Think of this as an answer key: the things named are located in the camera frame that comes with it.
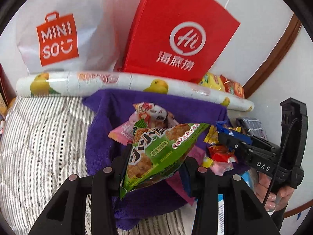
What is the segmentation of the right hand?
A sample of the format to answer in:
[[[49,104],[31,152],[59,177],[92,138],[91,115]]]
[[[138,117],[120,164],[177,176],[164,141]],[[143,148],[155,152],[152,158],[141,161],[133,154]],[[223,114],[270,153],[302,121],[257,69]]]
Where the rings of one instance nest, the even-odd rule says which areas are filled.
[[[262,203],[267,194],[268,188],[271,183],[271,178],[261,172],[258,173],[258,181],[255,184],[254,190],[257,198]],[[292,197],[295,189],[289,186],[284,186],[279,189],[278,193],[270,192],[265,203],[266,211],[280,211],[287,207],[290,198]]]

